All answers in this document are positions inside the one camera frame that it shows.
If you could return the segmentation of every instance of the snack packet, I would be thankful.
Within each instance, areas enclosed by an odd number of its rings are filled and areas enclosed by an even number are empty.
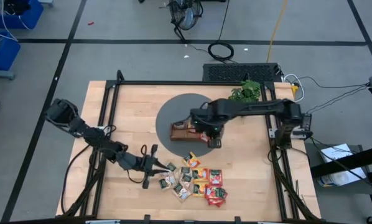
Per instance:
[[[218,208],[225,202],[224,199],[208,199],[208,205],[216,205]]]
[[[187,174],[187,175],[192,175],[192,169],[190,167],[181,167],[179,168],[179,177]]]
[[[205,196],[205,183],[193,184],[193,196],[204,197]]]
[[[184,187],[190,189],[192,187],[192,176],[183,174],[179,179],[179,183],[181,183]]]
[[[226,191],[218,186],[206,185],[205,186],[205,198],[209,199],[225,199],[228,196]]]
[[[165,166],[167,166],[171,172],[175,172],[176,169],[177,169],[177,167],[172,162],[168,162],[167,165],[165,165]],[[161,173],[161,176],[168,177],[171,172]]]
[[[184,202],[192,194],[189,189],[185,188],[182,184],[177,184],[172,189],[172,193],[174,193],[180,202]]]
[[[208,169],[205,167],[192,169],[193,183],[208,182],[208,175]]]
[[[198,165],[201,164],[201,162],[197,159],[196,155],[192,152],[190,152],[187,156],[185,156],[182,159],[182,162],[187,166],[191,168],[196,168]]]
[[[159,179],[161,190],[168,190],[173,187],[177,181],[175,179],[174,173],[170,172],[167,177]]]
[[[222,186],[222,170],[210,169],[210,176],[208,178],[210,185]]]

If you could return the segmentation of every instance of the gray circular mat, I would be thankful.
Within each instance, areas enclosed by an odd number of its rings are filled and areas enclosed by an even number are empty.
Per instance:
[[[160,142],[172,153],[185,157],[189,152],[196,156],[203,156],[209,149],[205,142],[199,141],[171,141],[171,124],[187,118],[190,109],[199,108],[204,102],[211,102],[206,96],[187,93],[175,96],[162,105],[156,118],[156,132]]]

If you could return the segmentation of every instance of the yellow cable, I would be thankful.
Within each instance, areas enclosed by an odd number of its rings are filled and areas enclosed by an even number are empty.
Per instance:
[[[274,36],[276,35],[276,31],[279,28],[281,18],[283,17],[283,13],[286,10],[286,6],[287,6],[287,0],[284,0],[283,7],[281,8],[280,16],[279,16],[279,18],[278,18],[278,20],[276,22],[276,27],[274,28],[274,31],[273,31],[273,34],[272,34],[271,43],[269,44],[269,51],[267,52],[266,63],[268,63],[269,62],[269,59],[271,58],[273,39],[274,39]]]

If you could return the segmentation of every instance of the black floor line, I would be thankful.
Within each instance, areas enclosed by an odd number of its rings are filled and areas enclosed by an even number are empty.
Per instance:
[[[65,44],[67,39],[19,39],[20,43]],[[216,40],[188,40],[188,44],[212,44]],[[232,45],[269,45],[270,40],[221,40]],[[107,39],[73,39],[72,44],[182,44],[180,40],[107,40]],[[365,46],[365,41],[305,41],[275,40],[273,45],[285,46]]]
[[[370,50],[370,53],[371,53],[371,56],[372,56],[372,41],[370,39],[370,36],[368,35],[368,32],[366,30],[365,25],[363,24],[363,21],[361,20],[361,17],[359,15],[359,12],[358,12],[356,6],[355,6],[355,3],[353,3],[352,0],[348,0],[348,4],[349,4],[350,9],[352,10],[353,16],[356,19],[356,22],[357,22],[357,24],[359,26],[359,29],[361,31],[361,34],[365,38],[365,41],[366,41],[367,46],[368,46],[368,49]]]
[[[19,174],[17,175],[16,181],[14,183],[11,195],[9,196],[9,200],[6,204],[5,211],[2,215],[1,222],[9,222],[14,210],[14,207],[16,205],[17,199],[19,198],[19,194],[21,191],[21,188],[24,183],[24,179],[26,178],[27,171],[29,169],[32,156],[34,155],[35,147],[37,146],[38,138],[41,134],[42,127],[44,126],[45,123],[45,118],[44,118],[44,113],[45,110],[50,106],[50,103],[52,102],[53,95],[56,90],[57,83],[59,81],[60,75],[62,74],[62,70],[64,67],[64,64],[66,62],[68,52],[70,50],[70,46],[72,44],[72,40],[74,39],[75,36],[75,31],[77,30],[78,23],[80,22],[82,12],[84,10],[86,4],[86,0],[82,0],[80,7],[78,8],[77,15],[75,16],[75,20],[72,25],[72,29],[68,35],[68,39],[65,43],[64,49],[62,56],[60,57],[59,63],[57,65],[55,75],[52,77],[52,82],[50,84],[49,91],[47,93],[47,97],[45,99],[44,105],[42,107],[41,113],[38,118],[37,125],[34,129],[34,133],[32,134],[31,141],[29,144],[29,147],[27,148],[26,155],[24,156],[23,163],[21,165]]]
[[[66,44],[67,39],[18,39],[21,44]]]

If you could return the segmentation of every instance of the yellow snack packet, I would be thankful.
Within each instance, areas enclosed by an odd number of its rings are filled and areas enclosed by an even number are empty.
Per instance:
[[[192,193],[194,197],[204,197],[205,196],[205,185],[206,183],[196,183],[193,184]]]
[[[196,168],[196,167],[198,167],[198,165],[201,164],[201,162],[197,159],[197,156],[192,152],[190,152],[187,156],[185,156],[182,159],[182,162],[187,167],[191,167],[191,168]]]
[[[206,182],[208,183],[208,168],[206,167],[199,167],[192,169],[192,177],[193,177],[193,183],[201,183]]]

